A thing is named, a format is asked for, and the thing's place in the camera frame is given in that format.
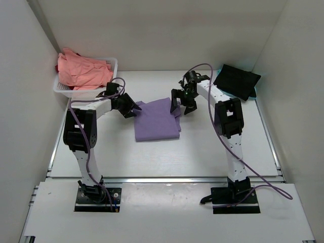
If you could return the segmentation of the purple t shirt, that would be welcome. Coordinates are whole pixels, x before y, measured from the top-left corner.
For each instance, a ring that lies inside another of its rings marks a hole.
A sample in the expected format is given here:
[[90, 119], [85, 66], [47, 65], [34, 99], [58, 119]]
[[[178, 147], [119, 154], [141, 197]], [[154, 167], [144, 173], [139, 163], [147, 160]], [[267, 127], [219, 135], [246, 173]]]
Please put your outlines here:
[[169, 97], [145, 103], [138, 101], [141, 108], [135, 110], [134, 118], [135, 140], [150, 142], [174, 140], [180, 138], [180, 107], [170, 112], [171, 100]]

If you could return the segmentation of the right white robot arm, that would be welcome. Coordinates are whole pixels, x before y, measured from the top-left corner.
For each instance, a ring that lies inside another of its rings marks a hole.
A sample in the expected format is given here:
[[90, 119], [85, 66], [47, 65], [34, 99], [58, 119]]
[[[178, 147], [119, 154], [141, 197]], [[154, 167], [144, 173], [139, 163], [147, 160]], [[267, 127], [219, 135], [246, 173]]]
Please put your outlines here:
[[245, 192], [250, 190], [251, 183], [244, 164], [241, 148], [241, 134], [244, 128], [241, 101], [238, 98], [230, 98], [215, 85], [210, 84], [207, 75], [200, 75], [195, 71], [184, 74], [179, 81], [181, 89], [171, 90], [171, 108], [174, 112], [178, 107], [177, 100], [185, 107], [184, 114], [189, 114], [197, 109], [195, 98], [202, 96], [210, 102], [214, 108], [212, 125], [216, 134], [224, 143], [228, 163], [228, 189], [227, 198], [238, 203], [245, 197]]

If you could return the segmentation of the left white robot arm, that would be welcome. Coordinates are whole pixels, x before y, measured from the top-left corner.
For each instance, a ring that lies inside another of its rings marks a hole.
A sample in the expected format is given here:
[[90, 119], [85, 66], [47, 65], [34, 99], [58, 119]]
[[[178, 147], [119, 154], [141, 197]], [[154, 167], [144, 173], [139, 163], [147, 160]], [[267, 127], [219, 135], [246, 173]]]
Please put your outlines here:
[[125, 80], [114, 78], [96, 98], [74, 99], [68, 104], [63, 142], [77, 160], [82, 175], [79, 186], [93, 201], [101, 201], [106, 195], [103, 176], [99, 172], [94, 154], [98, 139], [97, 120], [114, 110], [124, 118], [136, 117], [134, 111], [141, 110], [125, 89]]

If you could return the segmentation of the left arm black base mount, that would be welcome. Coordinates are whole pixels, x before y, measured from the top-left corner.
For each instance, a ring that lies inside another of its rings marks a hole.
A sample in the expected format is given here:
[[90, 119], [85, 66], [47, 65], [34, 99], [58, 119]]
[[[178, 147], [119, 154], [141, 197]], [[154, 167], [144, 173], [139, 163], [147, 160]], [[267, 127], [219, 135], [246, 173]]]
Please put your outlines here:
[[78, 191], [75, 200], [75, 212], [119, 213], [122, 198], [122, 188], [86, 186], [78, 181]]

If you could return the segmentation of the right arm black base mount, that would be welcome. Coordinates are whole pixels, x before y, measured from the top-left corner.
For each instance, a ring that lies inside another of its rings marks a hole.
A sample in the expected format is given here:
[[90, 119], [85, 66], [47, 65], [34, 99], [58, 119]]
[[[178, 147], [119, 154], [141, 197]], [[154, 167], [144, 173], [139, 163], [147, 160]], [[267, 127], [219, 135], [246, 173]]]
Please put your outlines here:
[[242, 181], [227, 179], [226, 187], [212, 187], [211, 194], [200, 200], [201, 205], [211, 203], [214, 214], [259, 214], [258, 198], [249, 177]]

